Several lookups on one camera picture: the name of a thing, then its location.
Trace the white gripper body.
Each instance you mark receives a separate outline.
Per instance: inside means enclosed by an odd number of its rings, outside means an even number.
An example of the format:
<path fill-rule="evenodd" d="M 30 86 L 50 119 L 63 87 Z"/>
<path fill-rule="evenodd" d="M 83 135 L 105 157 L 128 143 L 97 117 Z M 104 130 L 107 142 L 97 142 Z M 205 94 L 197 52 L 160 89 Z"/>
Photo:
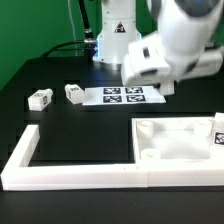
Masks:
<path fill-rule="evenodd" d="M 170 65 L 160 54 L 159 47 L 157 32 L 129 44 L 121 67 L 124 86 L 153 85 L 168 77 Z"/>

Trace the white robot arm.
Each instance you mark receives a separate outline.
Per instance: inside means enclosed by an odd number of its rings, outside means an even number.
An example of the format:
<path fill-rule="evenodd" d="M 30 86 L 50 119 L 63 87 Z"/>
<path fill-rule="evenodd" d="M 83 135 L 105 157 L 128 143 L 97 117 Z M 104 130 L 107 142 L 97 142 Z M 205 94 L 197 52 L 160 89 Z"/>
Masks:
<path fill-rule="evenodd" d="M 101 0 L 95 64 L 121 71 L 122 84 L 153 85 L 216 74 L 224 52 L 212 44 L 224 0 L 146 0 L 157 30 L 136 28 L 136 0 Z"/>

